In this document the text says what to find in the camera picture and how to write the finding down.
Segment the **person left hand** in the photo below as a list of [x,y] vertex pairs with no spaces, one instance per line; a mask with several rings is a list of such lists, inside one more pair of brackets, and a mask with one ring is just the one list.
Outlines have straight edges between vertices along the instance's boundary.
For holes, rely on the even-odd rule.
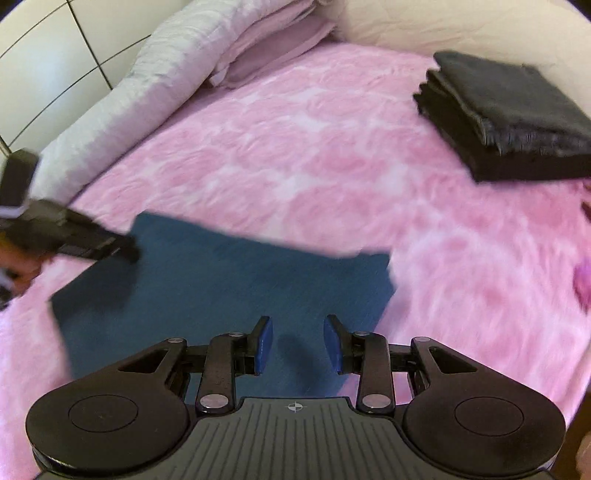
[[12,287],[13,294],[22,296],[40,275],[42,267],[46,263],[53,261],[54,255],[25,251],[8,240],[2,240],[0,259],[1,267],[15,275]]

